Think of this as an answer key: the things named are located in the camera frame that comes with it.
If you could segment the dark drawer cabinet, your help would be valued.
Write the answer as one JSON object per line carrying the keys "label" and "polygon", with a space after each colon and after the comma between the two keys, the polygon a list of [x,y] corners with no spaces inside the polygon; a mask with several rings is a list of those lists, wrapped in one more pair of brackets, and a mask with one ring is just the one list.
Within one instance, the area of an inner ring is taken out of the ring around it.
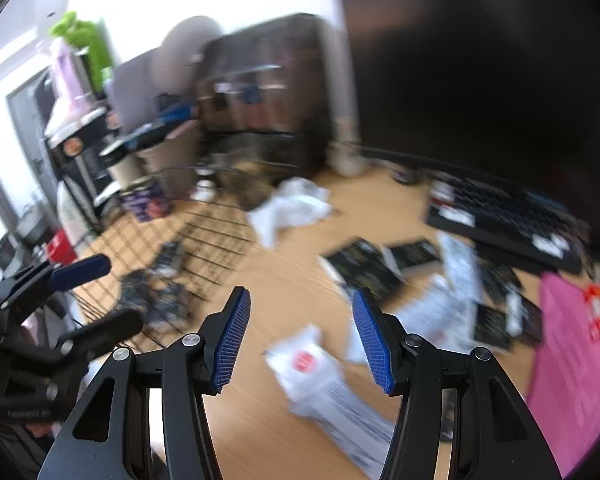
{"label": "dark drawer cabinet", "polygon": [[319,172],[332,140],[322,31],[318,16],[297,13],[212,40],[195,80],[208,141],[246,136],[283,177]]}

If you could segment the small ceramic vase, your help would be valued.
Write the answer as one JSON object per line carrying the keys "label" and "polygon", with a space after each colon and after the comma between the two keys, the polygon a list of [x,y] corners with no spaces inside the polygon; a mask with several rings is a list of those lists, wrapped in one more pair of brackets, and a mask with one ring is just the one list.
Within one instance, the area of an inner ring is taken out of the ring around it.
{"label": "small ceramic vase", "polygon": [[332,140],[327,150],[330,169],[340,177],[360,176],[366,167],[361,154],[358,122],[350,116],[336,117],[332,121]]}

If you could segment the pink desk mat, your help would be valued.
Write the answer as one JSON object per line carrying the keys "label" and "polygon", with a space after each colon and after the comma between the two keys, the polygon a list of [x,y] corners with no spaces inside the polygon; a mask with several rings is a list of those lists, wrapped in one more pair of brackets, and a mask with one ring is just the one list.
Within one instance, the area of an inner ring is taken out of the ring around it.
{"label": "pink desk mat", "polygon": [[565,477],[600,438],[600,341],[591,339],[581,287],[545,274],[540,308],[543,340],[527,404]]}

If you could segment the black mechanical keyboard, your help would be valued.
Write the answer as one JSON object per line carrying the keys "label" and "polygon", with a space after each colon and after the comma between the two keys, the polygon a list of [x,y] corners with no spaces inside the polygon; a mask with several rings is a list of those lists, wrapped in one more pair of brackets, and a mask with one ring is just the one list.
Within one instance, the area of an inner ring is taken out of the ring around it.
{"label": "black mechanical keyboard", "polygon": [[426,223],[472,240],[483,258],[530,274],[578,275],[583,268],[588,227],[541,195],[442,174],[430,184]]}

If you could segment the crumpled white tissue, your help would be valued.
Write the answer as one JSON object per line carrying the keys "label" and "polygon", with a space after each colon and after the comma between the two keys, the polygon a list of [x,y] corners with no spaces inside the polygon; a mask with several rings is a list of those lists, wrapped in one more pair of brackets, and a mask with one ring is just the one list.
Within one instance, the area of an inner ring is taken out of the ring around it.
{"label": "crumpled white tissue", "polygon": [[247,219],[266,249],[274,249],[280,230],[310,226],[332,213],[330,191],[313,181],[294,177],[283,181],[260,206],[247,212]]}

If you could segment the black curved monitor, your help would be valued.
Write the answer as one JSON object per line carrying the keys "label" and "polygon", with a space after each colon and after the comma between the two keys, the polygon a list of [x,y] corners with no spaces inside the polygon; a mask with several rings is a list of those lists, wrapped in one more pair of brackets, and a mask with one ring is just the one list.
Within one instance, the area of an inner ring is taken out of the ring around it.
{"label": "black curved monitor", "polygon": [[341,0],[365,155],[538,192],[600,233],[588,0]]}

